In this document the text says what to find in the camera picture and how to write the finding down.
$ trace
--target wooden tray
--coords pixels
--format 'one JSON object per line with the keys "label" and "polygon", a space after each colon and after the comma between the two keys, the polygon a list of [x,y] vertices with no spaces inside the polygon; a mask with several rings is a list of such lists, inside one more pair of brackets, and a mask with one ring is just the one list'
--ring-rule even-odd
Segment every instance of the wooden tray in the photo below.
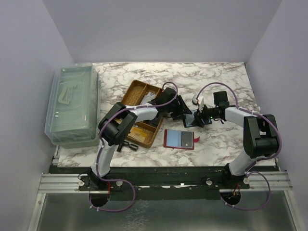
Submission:
{"label": "wooden tray", "polygon": [[[143,83],[139,80],[134,80],[130,84],[127,92],[125,93],[122,103],[128,106],[136,106],[139,105],[144,96],[147,95],[149,92],[155,93],[156,96],[159,96],[162,89],[150,84]],[[148,125],[145,121],[138,122],[135,125],[138,128],[141,128],[143,132],[145,132],[148,136],[145,138],[144,142],[140,142],[129,135],[127,136],[127,140],[133,141],[134,143],[140,145],[141,147],[150,148],[154,142],[154,139],[159,131],[160,126],[162,125],[164,118],[161,118],[158,126],[155,128],[153,126]]]}

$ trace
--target white wall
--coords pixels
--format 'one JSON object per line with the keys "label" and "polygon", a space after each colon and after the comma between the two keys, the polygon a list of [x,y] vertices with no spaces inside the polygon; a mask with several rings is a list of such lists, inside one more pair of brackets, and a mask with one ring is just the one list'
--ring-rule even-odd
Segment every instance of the white wall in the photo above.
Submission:
{"label": "white wall", "polygon": [[0,32],[0,230],[25,231],[54,152],[44,134],[53,72],[72,58],[41,0],[2,0]]}
{"label": "white wall", "polygon": [[308,1],[283,0],[247,64],[262,113],[276,116],[279,163],[287,169],[308,228]]}
{"label": "white wall", "polygon": [[247,62],[280,2],[44,0],[76,62]]}

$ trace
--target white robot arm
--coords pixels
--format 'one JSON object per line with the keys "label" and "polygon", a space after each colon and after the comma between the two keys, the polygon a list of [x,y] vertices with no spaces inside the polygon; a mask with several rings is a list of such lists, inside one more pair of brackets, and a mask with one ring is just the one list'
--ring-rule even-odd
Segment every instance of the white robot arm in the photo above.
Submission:
{"label": "white robot arm", "polygon": [[[135,109],[135,107],[132,106],[126,106],[126,108],[129,109],[129,111],[133,114],[136,115],[137,119],[135,121],[135,123],[140,122],[140,121],[144,121],[144,120],[153,120],[156,118],[157,114],[158,114],[158,110],[154,107],[144,107],[144,108],[139,108],[139,109]],[[109,170],[110,170],[110,162],[111,159],[114,155],[114,152],[116,150],[116,146],[115,144],[113,145],[109,145],[107,140],[105,140],[103,138],[103,142],[104,142],[104,147],[101,151],[100,157],[99,157],[99,174],[101,177],[105,176]],[[99,150],[102,148],[103,142],[100,141],[100,146],[99,146]],[[94,164],[91,166],[92,171],[97,175],[96,172],[96,161],[94,162]]]}

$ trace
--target transparent storage box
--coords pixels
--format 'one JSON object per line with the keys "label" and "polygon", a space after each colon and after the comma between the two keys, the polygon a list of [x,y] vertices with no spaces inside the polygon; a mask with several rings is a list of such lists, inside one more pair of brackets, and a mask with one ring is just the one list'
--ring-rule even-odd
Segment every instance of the transparent storage box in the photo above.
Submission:
{"label": "transparent storage box", "polygon": [[45,133],[54,145],[78,148],[99,145],[101,85],[91,63],[55,73]]}

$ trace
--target marble countertop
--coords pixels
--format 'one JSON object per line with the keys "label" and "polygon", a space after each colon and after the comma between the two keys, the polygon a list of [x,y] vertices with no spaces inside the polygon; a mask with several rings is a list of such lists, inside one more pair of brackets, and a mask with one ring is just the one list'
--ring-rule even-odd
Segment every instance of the marble countertop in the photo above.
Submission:
{"label": "marble countertop", "polygon": [[[179,94],[189,108],[195,109],[191,100],[206,84],[223,82],[236,93],[239,105],[258,111],[243,63],[96,63],[93,64],[102,81],[101,118],[111,107],[122,100],[134,79],[161,87],[173,81]],[[220,85],[212,85],[202,95],[207,106],[214,106],[213,92],[226,90],[231,104],[234,98],[230,91]],[[194,131],[200,141],[194,150],[180,150],[163,147],[165,129]],[[115,152],[111,161],[113,167],[175,167],[175,166],[224,166],[241,152],[243,129],[233,123],[213,122],[204,128],[184,128],[182,121],[165,119],[150,149],[139,147],[137,152],[127,147]],[[89,167],[93,164],[98,147],[64,149],[59,148],[59,167]],[[272,166],[274,160],[258,165]]]}

